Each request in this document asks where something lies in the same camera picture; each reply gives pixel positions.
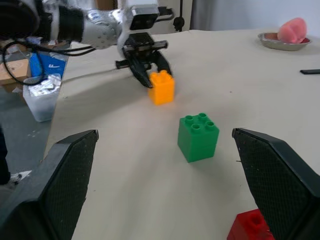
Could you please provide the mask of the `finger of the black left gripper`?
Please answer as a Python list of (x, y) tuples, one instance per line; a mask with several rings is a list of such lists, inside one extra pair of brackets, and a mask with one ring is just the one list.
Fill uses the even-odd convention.
[(171, 76), (173, 75), (170, 64), (160, 51), (155, 51), (155, 65), (157, 66), (158, 72), (167, 71), (168, 74), (170, 74)]
[(129, 68), (133, 76), (146, 88), (153, 87), (147, 73), (147, 70), (150, 70), (151, 67), (152, 65), (150, 63), (139, 61), (136, 58), (132, 58), (129, 61)]

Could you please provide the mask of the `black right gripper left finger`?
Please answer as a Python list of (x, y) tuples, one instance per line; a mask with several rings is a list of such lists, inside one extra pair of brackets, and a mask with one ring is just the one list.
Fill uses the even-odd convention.
[(70, 240), (86, 200), (97, 130), (56, 142), (14, 189), (0, 192), (2, 240)]

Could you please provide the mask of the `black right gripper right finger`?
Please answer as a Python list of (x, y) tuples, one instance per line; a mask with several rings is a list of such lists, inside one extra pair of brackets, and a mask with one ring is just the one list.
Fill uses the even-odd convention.
[(245, 178), (276, 240), (320, 238), (320, 176), (284, 140), (234, 128)]

